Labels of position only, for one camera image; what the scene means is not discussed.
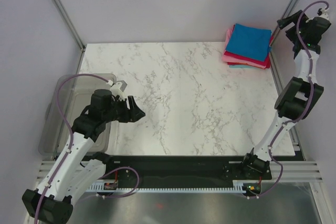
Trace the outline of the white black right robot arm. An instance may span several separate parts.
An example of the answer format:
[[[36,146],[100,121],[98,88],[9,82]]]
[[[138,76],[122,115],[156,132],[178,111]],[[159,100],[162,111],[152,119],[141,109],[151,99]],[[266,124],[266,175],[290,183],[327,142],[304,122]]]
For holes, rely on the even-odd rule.
[[[300,10],[277,23],[280,29],[294,24],[286,36],[293,43],[296,73],[276,100],[275,117],[266,134],[235,169],[239,179],[271,179],[273,150],[290,129],[308,116],[324,92],[317,82],[316,66],[321,52],[319,42],[331,26],[327,8],[319,9],[314,18]]]

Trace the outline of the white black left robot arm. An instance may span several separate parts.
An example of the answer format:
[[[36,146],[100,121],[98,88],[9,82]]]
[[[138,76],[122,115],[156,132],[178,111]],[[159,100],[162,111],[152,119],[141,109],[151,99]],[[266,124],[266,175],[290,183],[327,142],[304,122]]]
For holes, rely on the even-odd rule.
[[[133,96],[121,99],[110,90],[96,90],[69,130],[69,138],[46,177],[22,201],[35,223],[67,223],[74,206],[98,179],[111,178],[115,165],[91,159],[76,173],[82,159],[110,122],[134,123],[145,117]]]

